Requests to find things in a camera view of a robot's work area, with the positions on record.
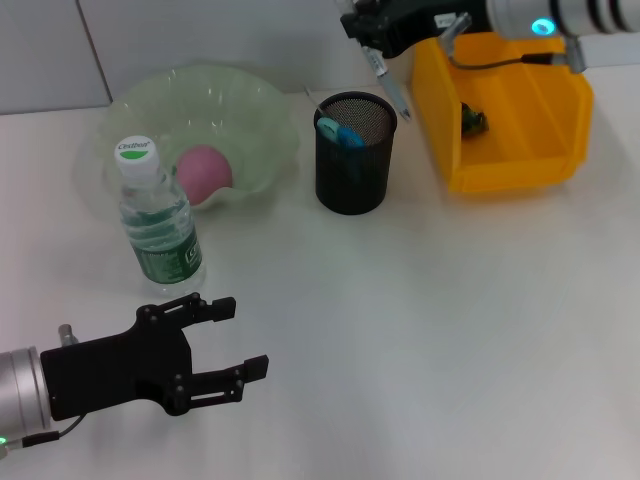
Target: yellow bin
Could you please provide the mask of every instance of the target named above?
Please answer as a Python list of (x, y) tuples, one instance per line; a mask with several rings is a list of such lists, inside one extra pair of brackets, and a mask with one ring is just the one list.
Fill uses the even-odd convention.
[[(460, 63), (561, 52), (557, 39), (507, 42), (493, 33), (456, 41)], [(587, 155), (593, 92), (567, 67), (452, 67), (435, 39), (417, 46), (414, 101), (438, 166), (454, 192), (544, 187), (567, 180)], [(482, 110), (489, 131), (462, 139), (461, 103)]]

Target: green bottle label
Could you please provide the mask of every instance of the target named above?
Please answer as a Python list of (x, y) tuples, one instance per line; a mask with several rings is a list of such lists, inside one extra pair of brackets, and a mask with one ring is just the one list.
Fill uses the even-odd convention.
[(202, 252), (194, 228), (177, 247), (164, 251), (148, 251), (133, 246), (145, 276), (152, 282), (170, 285), (191, 277), (202, 263)]

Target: robotic arm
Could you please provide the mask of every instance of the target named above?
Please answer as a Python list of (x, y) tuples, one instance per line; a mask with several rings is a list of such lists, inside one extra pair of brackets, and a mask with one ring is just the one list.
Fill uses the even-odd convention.
[(360, 0), (341, 21), (349, 38), (393, 58), (465, 14), (467, 33), (507, 40), (561, 35), (568, 55), (581, 56), (580, 36), (640, 31), (638, 0)]
[[(9, 450), (60, 439), (90, 412), (133, 400), (151, 400), (168, 415), (242, 400), (244, 386), (267, 375), (269, 359), (194, 374), (183, 328), (233, 318), (233, 298), (208, 305), (194, 293), (136, 312), (128, 331), (78, 343), (60, 327), (62, 348), (34, 347), (0, 354), (0, 459)], [(80, 417), (63, 432), (50, 432), (51, 418)]]

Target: cable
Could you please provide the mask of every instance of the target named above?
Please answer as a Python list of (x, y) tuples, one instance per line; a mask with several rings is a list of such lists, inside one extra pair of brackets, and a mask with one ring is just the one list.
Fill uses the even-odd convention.
[(490, 68), (506, 67), (507, 65), (566, 65), (567, 56), (562, 53), (527, 53), (520, 58), (511, 58), (500, 62), (485, 63), (481, 65), (466, 65), (458, 62), (453, 55), (449, 57), (449, 62), (460, 70), (488, 70)]
[(67, 433), (71, 432), (71, 430), (76, 428), (80, 424), (80, 422), (84, 420), (84, 417), (86, 416), (87, 414), (85, 413), (83, 415), (80, 415), (78, 418), (76, 418), (71, 425), (69, 425), (67, 428), (65, 428), (63, 431), (60, 432), (60, 438), (64, 437)]
[(455, 58), (449, 57), (449, 62), (460, 70), (489, 70), (490, 68), (506, 67), (507, 65), (515, 65), (522, 63), (521, 58), (512, 58), (510, 60), (502, 60), (501, 62), (485, 63), (483, 65), (465, 65), (458, 62)]
[(67, 433), (71, 432), (74, 428), (76, 428), (80, 422), (84, 419), (85, 415), (80, 415), (75, 421), (65, 428), (61, 432), (45, 432), (38, 433), (36, 435), (29, 435), (28, 437), (24, 437), (22, 439), (22, 448), (33, 447), (35, 445), (41, 445), (43, 443), (55, 442), (56, 440), (60, 440)]

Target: pen holder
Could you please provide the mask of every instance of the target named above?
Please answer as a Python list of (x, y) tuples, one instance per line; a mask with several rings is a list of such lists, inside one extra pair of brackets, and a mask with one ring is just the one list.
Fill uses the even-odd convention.
[(336, 213), (360, 215), (382, 203), (387, 193), (396, 114), (381, 98), (363, 92), (346, 92), (326, 99), (320, 108), (342, 127), (357, 133), (364, 147), (343, 146), (327, 138), (317, 126), (316, 196)]

